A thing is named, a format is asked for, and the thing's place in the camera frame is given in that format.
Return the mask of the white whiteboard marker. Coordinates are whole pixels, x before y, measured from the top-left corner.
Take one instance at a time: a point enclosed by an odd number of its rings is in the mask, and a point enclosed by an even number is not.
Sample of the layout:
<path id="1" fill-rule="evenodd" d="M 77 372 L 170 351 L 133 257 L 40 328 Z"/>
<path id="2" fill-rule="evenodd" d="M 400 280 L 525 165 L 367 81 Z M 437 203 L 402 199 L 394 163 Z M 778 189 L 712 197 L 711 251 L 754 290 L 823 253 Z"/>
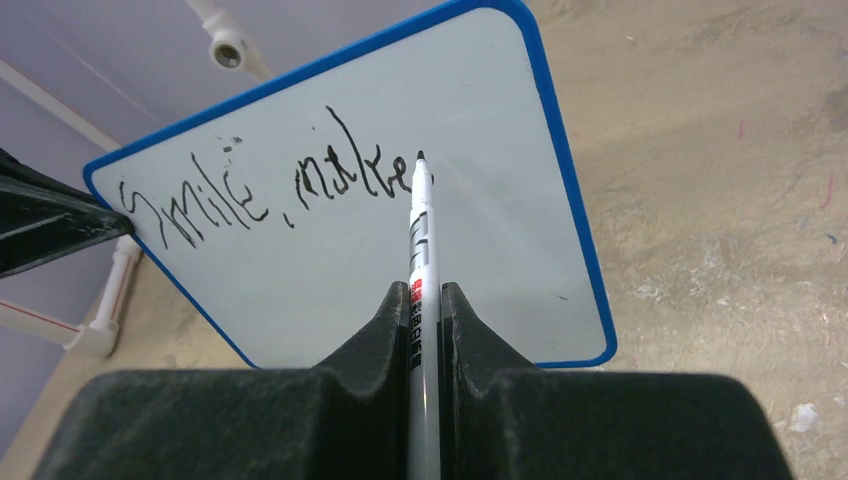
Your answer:
<path id="1" fill-rule="evenodd" d="M 425 155 L 419 152 L 412 176 L 409 217 L 409 479 L 439 479 L 442 475 L 438 346 L 441 285 L 432 201 L 433 184 L 434 177 Z"/>

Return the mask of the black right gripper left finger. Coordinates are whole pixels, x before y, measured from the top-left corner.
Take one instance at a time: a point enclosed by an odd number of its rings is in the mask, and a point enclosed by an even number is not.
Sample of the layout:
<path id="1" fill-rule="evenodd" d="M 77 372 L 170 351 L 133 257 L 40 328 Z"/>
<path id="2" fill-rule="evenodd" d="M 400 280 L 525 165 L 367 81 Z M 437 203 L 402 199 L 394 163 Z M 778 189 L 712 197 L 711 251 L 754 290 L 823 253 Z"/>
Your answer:
<path id="1" fill-rule="evenodd" d="M 402 479 L 405 283 L 317 365 L 119 370 L 65 411 L 38 479 Z"/>

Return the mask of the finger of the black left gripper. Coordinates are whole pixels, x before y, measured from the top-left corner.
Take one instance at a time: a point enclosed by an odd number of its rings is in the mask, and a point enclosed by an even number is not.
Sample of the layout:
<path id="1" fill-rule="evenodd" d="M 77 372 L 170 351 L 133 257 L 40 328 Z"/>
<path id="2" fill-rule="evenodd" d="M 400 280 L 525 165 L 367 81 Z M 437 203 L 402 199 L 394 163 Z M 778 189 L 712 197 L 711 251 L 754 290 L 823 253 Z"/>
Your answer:
<path id="1" fill-rule="evenodd" d="M 130 219 L 1 151 L 1 276 L 130 235 Z"/>

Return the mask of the blue framed whiteboard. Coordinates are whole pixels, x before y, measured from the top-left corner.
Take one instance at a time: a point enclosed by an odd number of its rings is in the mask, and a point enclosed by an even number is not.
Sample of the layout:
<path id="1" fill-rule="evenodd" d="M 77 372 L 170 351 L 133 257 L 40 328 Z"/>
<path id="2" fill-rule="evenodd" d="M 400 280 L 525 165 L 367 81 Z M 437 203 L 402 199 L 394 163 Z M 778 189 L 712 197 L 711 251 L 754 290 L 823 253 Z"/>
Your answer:
<path id="1" fill-rule="evenodd" d="M 545 368 L 617 348 L 538 25 L 451 1 L 89 163 L 147 256 L 256 368 L 309 367 L 406 281 L 434 174 L 440 279 Z"/>

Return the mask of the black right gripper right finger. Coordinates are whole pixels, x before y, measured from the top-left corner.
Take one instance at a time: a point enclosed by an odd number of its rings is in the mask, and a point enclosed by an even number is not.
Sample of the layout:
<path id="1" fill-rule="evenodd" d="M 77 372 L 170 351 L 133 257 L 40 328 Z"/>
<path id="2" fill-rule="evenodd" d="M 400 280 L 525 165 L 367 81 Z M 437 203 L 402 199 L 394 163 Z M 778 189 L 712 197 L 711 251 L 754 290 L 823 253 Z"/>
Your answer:
<path id="1" fill-rule="evenodd" d="M 712 374 L 547 372 L 442 288 L 452 479 L 788 479 L 749 390 Z"/>

